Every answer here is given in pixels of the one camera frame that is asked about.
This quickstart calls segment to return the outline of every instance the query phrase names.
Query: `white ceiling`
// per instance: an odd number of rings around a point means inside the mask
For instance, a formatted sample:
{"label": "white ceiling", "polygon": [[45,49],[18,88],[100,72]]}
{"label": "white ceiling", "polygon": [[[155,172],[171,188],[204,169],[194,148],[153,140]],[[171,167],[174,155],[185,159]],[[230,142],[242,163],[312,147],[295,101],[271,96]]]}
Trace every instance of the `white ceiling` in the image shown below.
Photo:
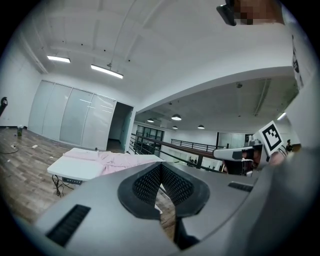
{"label": "white ceiling", "polygon": [[[136,115],[135,120],[146,122],[154,118],[154,125],[168,123],[168,128],[177,125],[181,130],[194,130],[200,124],[206,124],[208,130],[217,129],[217,121],[231,125],[241,122],[268,122],[276,119],[297,95],[294,78],[254,79],[203,90],[169,103],[154,107]],[[179,114],[182,121],[173,121],[171,117]]]}
{"label": "white ceiling", "polygon": [[[45,0],[26,19],[18,34],[29,46],[41,72],[105,84],[145,100],[169,86],[168,79],[174,81],[168,71],[159,71],[166,67],[174,71],[190,63],[201,69],[200,64],[221,60],[227,53],[237,58],[237,51],[255,47],[268,47],[275,55],[270,59],[280,60],[279,52],[286,52],[281,47],[287,47],[282,27],[227,26],[216,11],[223,3],[224,0]],[[273,47],[278,44],[282,46],[275,51]],[[107,67],[113,52],[112,70],[122,73],[123,80],[90,68],[90,64]],[[68,57],[71,64],[49,61],[47,55]],[[259,63],[269,61],[260,56]],[[188,80],[188,73],[178,72],[178,76]],[[212,107],[218,113],[217,105]]]}

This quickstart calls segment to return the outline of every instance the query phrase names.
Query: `fluorescent light fixture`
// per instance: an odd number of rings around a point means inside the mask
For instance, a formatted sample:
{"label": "fluorescent light fixture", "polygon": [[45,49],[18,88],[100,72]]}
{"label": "fluorescent light fixture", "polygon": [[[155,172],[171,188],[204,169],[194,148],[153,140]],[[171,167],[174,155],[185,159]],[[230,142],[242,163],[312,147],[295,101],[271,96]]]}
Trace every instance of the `fluorescent light fixture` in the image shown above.
{"label": "fluorescent light fixture", "polygon": [[175,121],[180,121],[182,120],[181,116],[179,114],[174,114],[172,117],[171,117],[172,120],[175,120]]}
{"label": "fluorescent light fixture", "polygon": [[111,109],[111,110],[113,110],[113,108],[112,107],[108,107],[108,106],[102,106],[102,105],[100,105],[101,107],[104,107],[104,108],[108,108],[108,109]]}
{"label": "fluorescent light fixture", "polygon": [[58,62],[66,62],[66,63],[70,63],[70,59],[69,58],[63,58],[63,57],[57,57],[57,56],[47,56],[49,60],[52,61],[58,61]]}
{"label": "fluorescent light fixture", "polygon": [[80,99],[80,101],[91,103],[90,101],[86,101],[86,100],[84,100],[84,99]]}
{"label": "fluorescent light fixture", "polygon": [[115,77],[120,78],[120,79],[124,78],[123,74],[119,74],[117,72],[111,71],[109,69],[106,69],[106,68],[103,68],[103,67],[100,67],[100,66],[96,66],[96,65],[91,64],[91,68],[93,70],[101,71],[103,73],[107,73],[107,74],[109,74],[111,76],[115,76]]}
{"label": "fluorescent light fixture", "polygon": [[284,118],[286,115],[286,113],[283,113],[282,115],[279,116],[279,118],[277,119],[278,121],[281,120],[282,118]]}

